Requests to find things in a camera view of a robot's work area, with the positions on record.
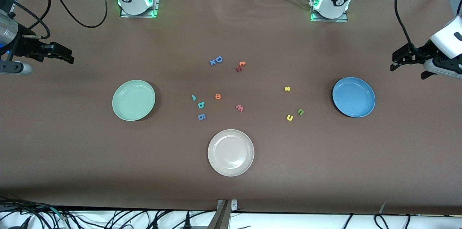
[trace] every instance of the metal bracket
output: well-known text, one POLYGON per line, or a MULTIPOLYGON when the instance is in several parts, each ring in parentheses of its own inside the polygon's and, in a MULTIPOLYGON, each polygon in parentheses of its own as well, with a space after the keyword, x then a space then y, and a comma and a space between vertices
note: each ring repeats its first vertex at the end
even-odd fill
MULTIPOLYGON (((223 202, 223 200, 218 200, 217 204, 217 210, 220 208, 220 204, 223 202)), ((236 211, 237 210, 237 199, 232 199, 231 200, 231 211, 236 211)))

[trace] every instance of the light green plate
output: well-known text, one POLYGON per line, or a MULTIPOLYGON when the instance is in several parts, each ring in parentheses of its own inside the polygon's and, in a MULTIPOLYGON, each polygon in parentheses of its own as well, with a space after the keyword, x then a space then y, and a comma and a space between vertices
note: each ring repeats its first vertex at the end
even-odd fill
POLYGON ((154 107, 156 93, 150 84, 132 80, 122 84, 112 98, 112 109, 124 121, 140 120, 154 107))

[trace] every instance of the plate rim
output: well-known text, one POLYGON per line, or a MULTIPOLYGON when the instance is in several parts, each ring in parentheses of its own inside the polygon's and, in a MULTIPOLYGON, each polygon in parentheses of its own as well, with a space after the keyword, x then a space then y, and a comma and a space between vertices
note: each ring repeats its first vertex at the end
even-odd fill
POLYGON ((218 132, 217 134, 215 134, 213 136, 213 138, 210 140, 209 142, 209 145, 208 145, 208 148, 207 148, 207 157, 208 157, 208 162, 210 164, 210 166, 213 168, 213 170, 215 170, 216 173, 222 175, 222 176, 226 176, 226 177, 236 177, 236 176, 239 176, 239 175, 242 175, 244 174, 245 172, 247 172, 247 170, 249 170, 249 168, 252 166, 252 163, 254 162, 254 157, 255 157, 255 148, 254 148, 254 143, 252 142, 251 138, 243 131, 241 130, 237 130, 237 129, 226 129, 226 130, 222 130, 220 132, 218 132), (212 162, 210 161, 210 158, 211 158, 211 150, 213 149, 213 145, 212 145, 212 142, 213 140, 218 137, 221 133, 224 133, 226 131, 236 131, 238 133, 241 133, 242 135, 244 135, 246 138, 249 139, 249 142, 250 142, 250 149, 251 149, 251 157, 250 157, 250 161, 249 161, 249 164, 247 166, 247 168, 245 168, 243 171, 237 173, 237 174, 233 174, 233 175, 226 175, 226 174, 222 174, 220 173, 218 170, 215 169, 215 167, 213 166, 212 162))
POLYGON ((363 79, 360 79, 360 78, 358 78, 358 77, 355 77, 355 76, 344 77, 344 78, 338 80, 338 81, 335 83, 334 87, 332 88, 332 100, 333 100, 333 102, 334 102, 335 107, 336 107, 341 113, 345 114, 345 115, 348 116, 348 117, 352 117, 352 118, 363 118, 363 117, 368 116, 368 115, 374 110, 375 104, 376 104, 376 97, 375 97, 374 89, 371 87, 370 84, 368 84, 368 82, 366 82, 366 81, 364 81, 363 79), (344 112, 344 111, 343 111, 342 109, 340 109, 340 107, 337 105, 337 102, 336 102, 336 100, 335 100, 334 93, 335 93, 335 91, 336 91, 336 88, 339 86, 339 83, 342 82, 342 81, 345 81, 345 79, 359 80, 359 81, 365 83, 365 84, 367 85, 367 87, 369 88, 369 90, 371 91, 372 98, 373 98, 373 103, 372 103, 371 110, 368 111, 366 114, 363 114, 363 115, 361 115, 361 116, 353 116, 353 115, 351 115, 351 114, 348 114, 348 113, 344 112))
POLYGON ((137 120, 143 119, 144 117, 146 117, 146 116, 152 111, 152 109, 154 108, 154 105, 155 105, 155 104, 156 104, 156 91, 154 90, 154 88, 153 88, 148 82, 146 82, 146 81, 144 81, 144 80, 140 80, 140 79, 133 79, 133 80, 130 80, 130 81, 127 81, 127 82, 121 84, 121 85, 117 88, 117 90, 114 92, 114 95, 112 96, 112 111, 114 112, 114 114, 115 114, 117 117, 119 117, 120 119, 122 119, 122 120, 124 120, 124 121, 127 121, 127 122, 133 122, 133 121, 137 121, 137 120), (141 118, 139 118, 139 119, 133 119, 133 120, 130 119, 130 120, 128 120, 128 119, 122 118, 121 116, 119 116, 119 114, 117 114, 116 110, 114 109, 114 100, 115 100, 115 98, 116 98, 117 92, 119 92, 119 90, 121 89, 121 87, 122 87, 122 86, 125 86, 126 84, 131 83, 131 82, 141 82, 141 83, 147 85, 147 86, 149 87, 149 89, 152 91, 152 94, 154 95, 154 101, 152 102, 152 106, 150 106, 150 109, 149 109, 149 111, 147 112, 147 114, 145 114, 143 117, 141 117, 141 118))

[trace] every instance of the foam alphabet letter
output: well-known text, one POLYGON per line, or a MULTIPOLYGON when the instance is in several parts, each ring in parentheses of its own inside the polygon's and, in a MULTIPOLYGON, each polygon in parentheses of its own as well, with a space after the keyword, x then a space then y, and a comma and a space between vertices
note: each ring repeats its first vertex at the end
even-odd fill
POLYGON ((244 107, 242 105, 236 105, 236 109, 238 109, 239 111, 244 111, 244 107))

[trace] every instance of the wire bundle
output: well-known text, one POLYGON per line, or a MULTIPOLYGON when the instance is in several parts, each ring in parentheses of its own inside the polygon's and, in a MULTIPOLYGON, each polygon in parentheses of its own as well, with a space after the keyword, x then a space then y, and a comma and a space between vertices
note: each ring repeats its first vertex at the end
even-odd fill
MULTIPOLYGON (((20 212, 21 214, 30 214, 31 216, 35 216, 39 219, 42 229, 60 229, 59 222, 64 222, 68 229, 76 228, 76 229, 84 229, 82 226, 84 224, 90 225, 92 227, 98 227, 102 229, 126 229, 131 228, 134 229, 130 223, 133 219, 138 216, 146 215, 149 220, 148 211, 153 211, 152 209, 124 209, 120 211, 114 211, 114 216, 103 226, 99 224, 95 224, 93 222, 88 222, 86 219, 83 219, 81 216, 71 213, 71 211, 63 206, 51 206, 49 204, 37 203, 32 201, 26 200, 18 200, 18 199, 10 199, 4 196, 0 196, 0 206, 5 206, 7 209, 1 211, 1 213, 7 213, 5 216, 0 217, 0 221, 3 220, 5 217, 10 216, 15 212, 20 212), (124 224, 120 227, 115 226, 121 219, 126 217, 130 217, 124 224)), ((166 211, 157 211, 155 218, 152 222, 149 222, 146 229, 157 229, 157 222, 159 219, 164 217, 166 214, 173 212, 173 210, 166 210, 166 211)), ((203 211, 197 214, 194 214, 187 219, 181 221, 172 229, 180 226, 189 219, 192 219, 195 216, 213 211, 203 211)))

